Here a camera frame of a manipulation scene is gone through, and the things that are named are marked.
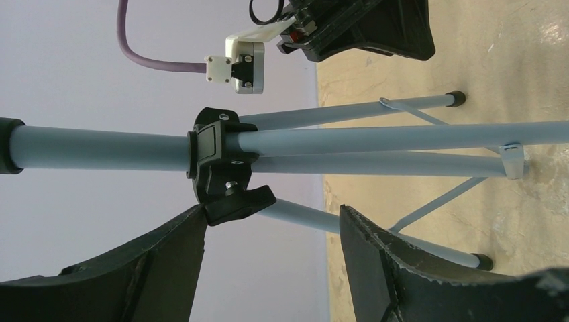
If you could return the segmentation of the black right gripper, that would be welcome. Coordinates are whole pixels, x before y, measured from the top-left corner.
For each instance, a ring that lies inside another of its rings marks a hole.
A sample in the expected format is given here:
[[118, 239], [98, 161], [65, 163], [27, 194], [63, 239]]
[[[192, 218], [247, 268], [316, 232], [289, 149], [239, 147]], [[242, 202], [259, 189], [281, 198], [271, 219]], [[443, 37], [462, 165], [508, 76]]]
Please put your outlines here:
[[277, 48], [313, 62], [350, 49], [420, 61], [435, 54], [428, 1], [290, 1], [284, 16], [295, 22]]

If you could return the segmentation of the light blue music stand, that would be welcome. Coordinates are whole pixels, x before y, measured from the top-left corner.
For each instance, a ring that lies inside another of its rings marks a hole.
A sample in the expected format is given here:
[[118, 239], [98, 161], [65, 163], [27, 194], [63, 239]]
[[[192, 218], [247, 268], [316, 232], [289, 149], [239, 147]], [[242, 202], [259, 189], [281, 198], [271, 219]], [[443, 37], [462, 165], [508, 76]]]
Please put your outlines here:
[[211, 226], [255, 213], [337, 233], [335, 215], [249, 188], [254, 173], [462, 177], [396, 222], [404, 228], [484, 180], [519, 180], [524, 148], [568, 141], [567, 121], [450, 125], [426, 110], [458, 107], [462, 91], [239, 116], [204, 108], [185, 136], [26, 125], [1, 119], [1, 173], [27, 168], [184, 172]]

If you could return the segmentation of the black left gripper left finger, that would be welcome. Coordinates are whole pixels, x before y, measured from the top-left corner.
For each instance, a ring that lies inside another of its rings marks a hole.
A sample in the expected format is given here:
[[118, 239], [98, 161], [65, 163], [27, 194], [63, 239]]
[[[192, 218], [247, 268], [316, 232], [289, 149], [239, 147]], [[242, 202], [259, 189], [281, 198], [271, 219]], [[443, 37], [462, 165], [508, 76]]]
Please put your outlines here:
[[1, 283], [2, 321], [188, 321], [207, 222], [194, 206], [56, 276]]

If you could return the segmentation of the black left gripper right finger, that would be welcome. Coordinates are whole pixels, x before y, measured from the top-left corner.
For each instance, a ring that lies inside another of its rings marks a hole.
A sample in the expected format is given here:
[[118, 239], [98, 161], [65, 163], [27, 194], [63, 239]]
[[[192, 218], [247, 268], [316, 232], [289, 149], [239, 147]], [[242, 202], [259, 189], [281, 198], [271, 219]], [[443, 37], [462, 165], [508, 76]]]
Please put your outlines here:
[[521, 276], [462, 266], [340, 207], [339, 231], [357, 321], [567, 321], [568, 269]]

